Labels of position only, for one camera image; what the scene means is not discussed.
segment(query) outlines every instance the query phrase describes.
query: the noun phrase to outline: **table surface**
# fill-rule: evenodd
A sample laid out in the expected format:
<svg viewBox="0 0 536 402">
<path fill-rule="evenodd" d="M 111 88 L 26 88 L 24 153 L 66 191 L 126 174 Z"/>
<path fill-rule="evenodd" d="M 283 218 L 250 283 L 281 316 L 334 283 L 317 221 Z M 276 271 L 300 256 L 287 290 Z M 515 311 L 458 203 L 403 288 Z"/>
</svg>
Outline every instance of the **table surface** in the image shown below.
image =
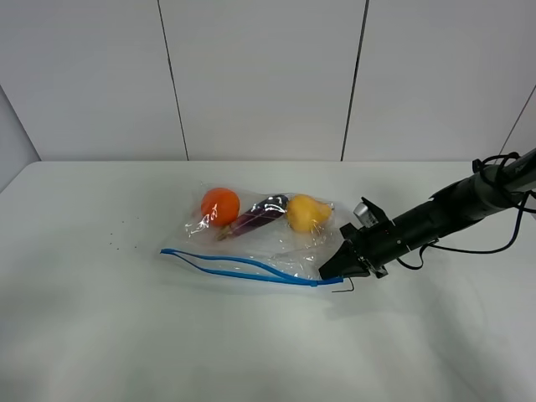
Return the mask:
<svg viewBox="0 0 536 402">
<path fill-rule="evenodd" d="M 331 293 L 157 255 L 199 181 L 395 217 L 464 162 L 38 162 L 0 193 L 2 401 L 536 399 L 536 222 Z M 506 244 L 515 211 L 443 239 Z M 409 255 L 408 262 L 416 262 Z"/>
</svg>

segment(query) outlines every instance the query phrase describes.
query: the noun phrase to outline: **purple eggplant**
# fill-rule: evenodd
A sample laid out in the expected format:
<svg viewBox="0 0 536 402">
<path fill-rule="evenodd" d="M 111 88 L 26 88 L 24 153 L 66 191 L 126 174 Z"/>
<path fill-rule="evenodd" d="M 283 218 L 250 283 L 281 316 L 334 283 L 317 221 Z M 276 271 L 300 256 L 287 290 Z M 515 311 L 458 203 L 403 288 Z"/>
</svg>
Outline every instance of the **purple eggplant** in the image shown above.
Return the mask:
<svg viewBox="0 0 536 402">
<path fill-rule="evenodd" d="M 217 240 L 241 236 L 253 229 L 260 228 L 283 216 L 288 205 L 288 197 L 283 194 L 271 195 L 254 204 L 233 223 L 223 227 L 216 236 Z"/>
</svg>

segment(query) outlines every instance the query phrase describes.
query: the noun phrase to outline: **ziplock bag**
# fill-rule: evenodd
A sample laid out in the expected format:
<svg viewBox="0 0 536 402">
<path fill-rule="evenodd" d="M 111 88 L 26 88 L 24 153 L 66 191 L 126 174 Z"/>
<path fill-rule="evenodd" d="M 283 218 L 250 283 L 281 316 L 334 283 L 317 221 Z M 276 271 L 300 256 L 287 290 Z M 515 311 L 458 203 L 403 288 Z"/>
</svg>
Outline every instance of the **ziplock bag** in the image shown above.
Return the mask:
<svg viewBox="0 0 536 402">
<path fill-rule="evenodd" d="M 203 184 L 161 254 L 220 276 L 301 286 L 339 283 L 318 273 L 343 243 L 349 211 L 305 194 L 258 194 Z"/>
</svg>

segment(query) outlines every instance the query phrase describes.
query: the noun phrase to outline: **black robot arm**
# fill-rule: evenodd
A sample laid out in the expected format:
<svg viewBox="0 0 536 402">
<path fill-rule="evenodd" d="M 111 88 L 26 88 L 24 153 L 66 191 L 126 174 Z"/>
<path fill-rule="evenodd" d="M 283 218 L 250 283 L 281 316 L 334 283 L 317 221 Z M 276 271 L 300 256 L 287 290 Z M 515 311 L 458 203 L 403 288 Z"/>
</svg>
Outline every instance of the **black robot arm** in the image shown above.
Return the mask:
<svg viewBox="0 0 536 402">
<path fill-rule="evenodd" d="M 507 165 L 510 159 L 515 161 Z M 495 160 L 501 162 L 488 164 Z M 371 273 L 381 278 L 387 275 L 384 264 L 419 247 L 433 246 L 438 239 L 489 215 L 517 208 L 520 219 L 522 212 L 536 212 L 524 207 L 536 188 L 536 149 L 523 157 L 513 152 L 484 161 L 477 159 L 472 170 L 469 178 L 443 188 L 430 201 L 392 220 L 378 206 L 362 198 L 354 213 L 363 227 L 356 229 L 346 224 L 340 229 L 343 245 L 320 268 L 322 279 Z"/>
</svg>

